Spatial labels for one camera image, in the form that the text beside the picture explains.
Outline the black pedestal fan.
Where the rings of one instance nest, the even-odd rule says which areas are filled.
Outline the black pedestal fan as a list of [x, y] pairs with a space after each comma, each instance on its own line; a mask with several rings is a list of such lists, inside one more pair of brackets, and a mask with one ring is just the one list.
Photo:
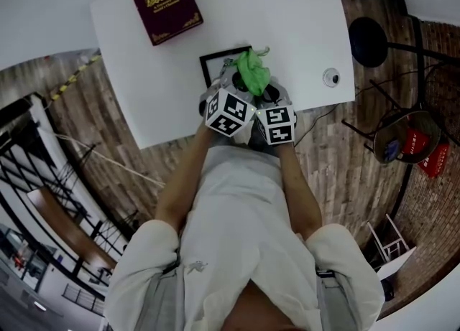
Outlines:
[[436, 111], [426, 100], [426, 78], [429, 74], [446, 65], [460, 69], [460, 57], [452, 57], [424, 48], [420, 20], [411, 16], [411, 21], [415, 36], [414, 46], [388, 41], [387, 35], [380, 24], [369, 17], [355, 19], [349, 25], [351, 53], [359, 64], [367, 68], [380, 66], [387, 59], [389, 49], [415, 54], [418, 65], [418, 69], [415, 71], [418, 75], [417, 104], [430, 112], [441, 131], [460, 147], [460, 136], [454, 136], [447, 129], [446, 121], [448, 116], [444, 112]]

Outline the person's white shirt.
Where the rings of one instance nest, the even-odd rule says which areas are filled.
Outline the person's white shirt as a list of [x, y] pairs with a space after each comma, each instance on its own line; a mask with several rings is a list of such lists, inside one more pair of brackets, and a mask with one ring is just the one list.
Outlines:
[[104, 314], [114, 331], [221, 331], [249, 281], [306, 331], [368, 331], [385, 300], [344, 226], [306, 241], [293, 232], [277, 158], [215, 146], [184, 231], [159, 220], [139, 228]]

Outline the small blue item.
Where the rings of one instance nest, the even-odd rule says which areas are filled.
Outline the small blue item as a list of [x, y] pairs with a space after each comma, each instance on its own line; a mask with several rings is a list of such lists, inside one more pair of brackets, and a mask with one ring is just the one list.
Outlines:
[[385, 144], [383, 160], [384, 162], [392, 162], [398, 158], [400, 154], [400, 142], [393, 139]]

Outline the green microfibre cloth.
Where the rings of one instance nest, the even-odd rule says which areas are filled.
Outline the green microfibre cloth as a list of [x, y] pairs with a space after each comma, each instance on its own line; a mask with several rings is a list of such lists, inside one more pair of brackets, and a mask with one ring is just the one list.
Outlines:
[[241, 75], [242, 81], [254, 96], [262, 96], [265, 88], [270, 83], [270, 69], [265, 67], [262, 61], [262, 58], [268, 55], [269, 52], [269, 47], [257, 51], [250, 48], [242, 52], [236, 60], [236, 68]]

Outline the person's left forearm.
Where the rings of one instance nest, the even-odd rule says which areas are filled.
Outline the person's left forearm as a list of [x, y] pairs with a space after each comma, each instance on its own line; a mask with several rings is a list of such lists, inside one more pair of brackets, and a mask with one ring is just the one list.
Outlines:
[[192, 208], [213, 135], [214, 132], [204, 123], [199, 126], [160, 194], [155, 220], [167, 223], [177, 233], [185, 224]]

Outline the white metal rack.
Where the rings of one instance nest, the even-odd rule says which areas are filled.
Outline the white metal rack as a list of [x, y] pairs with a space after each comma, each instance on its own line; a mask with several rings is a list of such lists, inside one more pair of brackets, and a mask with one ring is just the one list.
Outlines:
[[388, 214], [386, 214], [386, 219], [390, 224], [395, 237], [392, 241], [387, 243], [385, 243], [386, 240], [382, 240], [377, 235], [377, 232], [373, 228], [372, 224], [369, 221], [367, 222], [367, 227], [372, 234], [374, 244], [377, 247], [377, 252], [382, 259], [381, 264], [373, 266], [380, 281], [395, 275], [417, 249], [417, 246], [409, 246]]

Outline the white table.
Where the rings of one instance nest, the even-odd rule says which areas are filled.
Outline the white table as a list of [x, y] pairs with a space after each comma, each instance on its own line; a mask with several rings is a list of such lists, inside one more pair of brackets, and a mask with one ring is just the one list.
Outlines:
[[[296, 111], [354, 100], [354, 71], [341, 0], [195, 0], [202, 25], [154, 46], [134, 0], [96, 0], [91, 14], [111, 86], [140, 149], [190, 136], [205, 91], [200, 56], [249, 45]], [[335, 88], [323, 72], [340, 73]]]

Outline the brown wooden bench top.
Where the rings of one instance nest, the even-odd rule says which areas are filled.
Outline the brown wooden bench top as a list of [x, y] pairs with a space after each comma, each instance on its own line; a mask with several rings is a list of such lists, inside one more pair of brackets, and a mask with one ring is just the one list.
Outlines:
[[73, 222], [51, 191], [46, 187], [41, 187], [28, 192], [27, 197], [46, 223], [80, 258], [95, 267], [115, 268], [115, 260], [103, 251], [79, 225]]

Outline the red plastic crate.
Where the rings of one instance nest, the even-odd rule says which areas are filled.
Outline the red plastic crate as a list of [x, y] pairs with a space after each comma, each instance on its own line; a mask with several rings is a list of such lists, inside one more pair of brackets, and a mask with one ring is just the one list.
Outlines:
[[[409, 156], [421, 153], [430, 142], [430, 137], [414, 128], [409, 128], [407, 132], [407, 140], [402, 148], [403, 156]], [[434, 178], [442, 173], [447, 155], [449, 152], [449, 142], [445, 136], [441, 136], [439, 143], [434, 151], [426, 157], [418, 166], [430, 177]]]

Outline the maroon hardcover book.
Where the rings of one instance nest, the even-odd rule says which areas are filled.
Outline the maroon hardcover book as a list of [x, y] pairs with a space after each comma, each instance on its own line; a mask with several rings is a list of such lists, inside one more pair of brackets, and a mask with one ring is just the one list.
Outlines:
[[154, 46], [203, 23], [195, 0], [134, 0]]

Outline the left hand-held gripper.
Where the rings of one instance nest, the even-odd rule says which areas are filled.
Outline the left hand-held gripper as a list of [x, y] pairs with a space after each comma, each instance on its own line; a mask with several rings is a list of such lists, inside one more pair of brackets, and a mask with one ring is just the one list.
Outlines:
[[241, 131], [257, 110], [254, 96], [233, 84], [235, 74], [236, 70], [227, 70], [212, 80], [199, 103], [199, 113], [205, 125], [225, 137], [232, 137]]

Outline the yellow black striped floor tape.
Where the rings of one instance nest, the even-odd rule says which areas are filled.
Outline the yellow black striped floor tape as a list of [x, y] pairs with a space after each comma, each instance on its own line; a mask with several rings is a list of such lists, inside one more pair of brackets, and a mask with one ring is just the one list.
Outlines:
[[79, 77], [89, 69], [89, 67], [95, 63], [98, 62], [101, 59], [101, 53], [96, 52], [93, 55], [90, 56], [89, 60], [85, 62], [83, 65], [81, 65], [73, 74], [69, 76], [69, 78], [61, 85], [59, 85], [56, 89], [56, 91], [51, 95], [50, 97], [50, 103], [56, 101], [61, 97], [61, 95], [69, 88], [70, 85], [76, 83], [76, 81], [79, 79]]

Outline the person's grey trousers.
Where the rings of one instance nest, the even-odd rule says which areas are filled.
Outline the person's grey trousers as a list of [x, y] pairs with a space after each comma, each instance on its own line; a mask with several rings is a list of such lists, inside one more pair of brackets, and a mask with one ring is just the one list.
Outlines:
[[254, 151], [264, 151], [268, 147], [256, 122], [252, 125], [251, 136], [247, 142], [247, 146]]

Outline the black picture frame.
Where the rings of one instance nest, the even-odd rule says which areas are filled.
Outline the black picture frame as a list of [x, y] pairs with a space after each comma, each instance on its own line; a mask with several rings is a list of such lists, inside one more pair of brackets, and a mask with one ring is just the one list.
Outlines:
[[225, 69], [238, 59], [241, 53], [247, 52], [251, 48], [251, 46], [243, 46], [200, 56], [199, 61], [206, 87], [209, 88], [211, 86], [211, 82], [215, 78], [220, 77]]

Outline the black round side chair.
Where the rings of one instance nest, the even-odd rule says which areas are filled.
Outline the black round side chair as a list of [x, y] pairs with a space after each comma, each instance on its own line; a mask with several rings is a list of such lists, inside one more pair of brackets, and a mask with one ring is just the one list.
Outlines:
[[342, 124], [371, 141], [372, 145], [365, 148], [381, 164], [393, 161], [418, 164], [429, 157], [441, 140], [441, 129], [431, 114], [416, 107], [403, 108], [379, 84], [373, 80], [370, 83], [390, 102], [391, 108], [370, 132], [346, 121]]

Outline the person's right forearm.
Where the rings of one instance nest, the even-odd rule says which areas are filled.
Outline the person's right forearm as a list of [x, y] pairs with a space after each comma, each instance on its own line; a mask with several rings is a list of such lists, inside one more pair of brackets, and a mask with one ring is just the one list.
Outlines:
[[278, 145], [276, 151], [290, 224], [294, 233], [306, 241], [323, 225], [321, 209], [303, 175], [293, 144]]

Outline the black metal railing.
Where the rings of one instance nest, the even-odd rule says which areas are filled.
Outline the black metal railing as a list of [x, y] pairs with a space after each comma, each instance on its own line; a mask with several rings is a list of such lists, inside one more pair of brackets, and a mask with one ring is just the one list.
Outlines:
[[73, 252], [37, 212], [27, 193], [46, 187], [73, 222], [115, 261], [121, 258], [137, 227], [139, 213], [112, 213], [91, 196], [81, 168], [95, 154], [91, 149], [84, 149], [80, 158], [68, 157], [36, 93], [1, 109], [0, 117], [5, 120], [12, 111], [21, 114], [0, 133], [3, 139], [0, 142], [0, 183], [5, 186], [9, 204], [14, 206], [16, 217], [37, 241], [57, 249], [63, 266], [74, 277], [98, 292], [105, 292], [112, 269], [92, 266]]

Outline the person's chest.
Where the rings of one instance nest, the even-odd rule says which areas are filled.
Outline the person's chest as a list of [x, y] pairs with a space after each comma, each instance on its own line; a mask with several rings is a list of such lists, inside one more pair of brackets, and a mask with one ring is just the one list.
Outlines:
[[290, 327], [293, 327], [290, 319], [253, 281], [249, 281], [226, 317], [221, 331], [281, 331]]

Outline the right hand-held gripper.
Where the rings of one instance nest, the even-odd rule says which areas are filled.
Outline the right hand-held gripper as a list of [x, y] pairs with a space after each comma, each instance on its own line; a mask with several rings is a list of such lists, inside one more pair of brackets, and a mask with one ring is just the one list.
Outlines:
[[[289, 144], [295, 141], [297, 116], [285, 87], [275, 79], [273, 88], [266, 88], [257, 98], [257, 127], [269, 146]], [[275, 89], [279, 93], [275, 103]]]

